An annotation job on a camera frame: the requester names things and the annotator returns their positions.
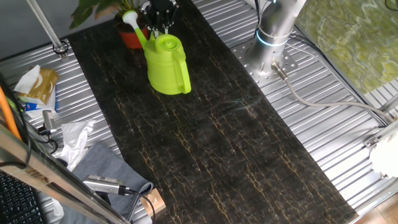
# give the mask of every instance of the gray cable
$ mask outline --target gray cable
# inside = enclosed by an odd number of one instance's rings
[[[376,108],[374,108],[374,107],[372,107],[372,106],[365,105],[365,104],[363,104],[363,103],[357,103],[357,102],[310,103],[310,102],[308,102],[308,101],[305,101],[303,98],[301,98],[301,97],[296,93],[296,91],[294,91],[294,89],[293,89],[293,87],[292,87],[292,84],[290,84],[290,82],[289,82],[288,79],[285,80],[285,83],[286,83],[286,85],[288,86],[288,88],[291,90],[291,92],[293,93],[293,95],[294,95],[301,103],[303,103],[303,104],[305,104],[305,105],[314,106],[314,107],[329,107],[329,106],[343,106],[343,105],[358,106],[358,107],[362,107],[362,108],[371,110],[371,111],[373,111],[373,112],[375,112],[375,113],[377,113],[377,114],[379,114],[379,115],[381,115],[381,116],[387,118],[387,119],[390,121],[390,123],[393,123],[393,122],[394,122],[394,120],[393,120],[390,116],[388,116],[387,114],[385,114],[385,112],[383,112],[383,111],[381,111],[381,110],[379,110],[379,109],[376,109]]]

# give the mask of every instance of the watering can spout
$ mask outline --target watering can spout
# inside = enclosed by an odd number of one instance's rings
[[[137,24],[138,14],[135,11],[128,11],[124,13],[122,19],[124,23],[130,24],[134,31],[137,34],[138,40],[141,43],[142,49],[145,50],[145,44],[147,39],[145,38],[144,34],[142,33],[141,29]]]

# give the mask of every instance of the watering can handle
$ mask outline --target watering can handle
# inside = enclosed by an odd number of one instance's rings
[[[189,93],[191,92],[191,83],[185,57],[178,51],[174,51],[172,55],[177,76],[178,90],[184,94]]]

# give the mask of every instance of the white cable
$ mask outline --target white cable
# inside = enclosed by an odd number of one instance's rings
[[[304,53],[306,53],[306,54],[311,55],[312,57],[314,57],[315,59],[317,59],[319,62],[321,62],[321,63],[330,71],[329,67],[327,67],[327,65],[326,65],[324,62],[322,62],[322,61],[321,61],[317,56],[315,56],[314,54],[311,54],[310,52],[306,52],[305,50],[299,49],[299,48],[297,48],[297,47],[295,47],[295,46],[293,46],[293,45],[290,45],[290,44],[286,44],[286,45],[288,45],[289,47],[291,47],[291,48],[293,48],[293,49],[296,49],[296,50],[299,50],[299,51],[301,51],[301,52],[304,52]],[[310,103],[310,102],[308,102],[308,101],[305,101],[303,98],[301,98],[301,97],[294,91],[292,85],[290,84],[290,82],[289,82],[288,80],[285,80],[285,82],[286,82],[286,85],[288,86],[288,88],[289,88],[289,89],[291,90],[291,92],[293,93],[293,95],[295,95],[295,97],[296,97],[300,102],[302,102],[302,103],[305,104],[305,105],[314,106],[314,107],[328,107],[328,106],[340,106],[340,105],[358,106],[358,107],[362,107],[362,108],[369,109],[369,110],[371,110],[371,111],[373,111],[373,112],[375,112],[375,113],[377,113],[377,114],[379,114],[379,115],[381,115],[381,116],[387,118],[391,123],[394,122],[394,120],[393,120],[388,114],[386,114],[385,112],[383,112],[383,111],[381,111],[381,110],[379,110],[379,109],[376,109],[376,108],[374,108],[374,107],[372,107],[372,106],[366,105],[366,104],[364,104],[364,103],[356,103],[356,102]]]
[[[358,106],[358,107],[362,107],[368,110],[371,110],[375,113],[378,113],[379,115],[387,118],[391,123],[394,122],[394,120],[388,116],[387,114],[385,114],[383,111],[376,109],[372,106],[369,105],[365,105],[363,103],[357,103],[357,102],[336,102],[336,103],[310,103],[308,101],[305,101],[303,98],[301,98],[296,91],[294,91],[292,84],[290,84],[289,79],[285,80],[286,85],[288,86],[288,88],[291,90],[291,92],[293,93],[293,95],[303,104],[308,105],[308,106],[314,106],[314,107],[329,107],[329,106],[343,106],[343,105],[350,105],[350,106]]]

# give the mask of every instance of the robotic arm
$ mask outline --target robotic arm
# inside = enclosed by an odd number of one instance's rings
[[[159,31],[168,33],[168,29],[174,23],[175,13],[178,5],[175,0],[149,0],[141,7],[150,30],[154,31],[155,37],[159,36]]]

